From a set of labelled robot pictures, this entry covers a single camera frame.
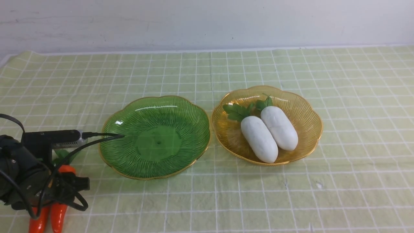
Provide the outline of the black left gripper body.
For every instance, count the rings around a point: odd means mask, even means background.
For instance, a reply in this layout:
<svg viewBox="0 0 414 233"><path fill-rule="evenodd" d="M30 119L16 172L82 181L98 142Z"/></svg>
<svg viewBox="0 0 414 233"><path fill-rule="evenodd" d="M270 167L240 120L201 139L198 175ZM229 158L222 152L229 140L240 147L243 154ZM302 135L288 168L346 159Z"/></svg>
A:
<svg viewBox="0 0 414 233"><path fill-rule="evenodd" d="M69 162L64 163L58 169L58 173L45 191L41 207L52 204L64 204L69 207L89 207L81 191L90 189L90 179L79 177L76 170Z"/></svg>

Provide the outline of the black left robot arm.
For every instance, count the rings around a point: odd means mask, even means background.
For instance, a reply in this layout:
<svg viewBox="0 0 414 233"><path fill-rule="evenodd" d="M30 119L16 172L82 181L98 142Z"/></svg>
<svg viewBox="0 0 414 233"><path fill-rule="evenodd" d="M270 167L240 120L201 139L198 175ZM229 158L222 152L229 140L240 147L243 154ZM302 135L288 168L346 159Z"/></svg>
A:
<svg viewBox="0 0 414 233"><path fill-rule="evenodd" d="M79 131L26 132L20 141L2 135L1 201L32 215L57 203L85 211L80 192L89 190L89 178L70 171L70 164L87 146Z"/></svg>

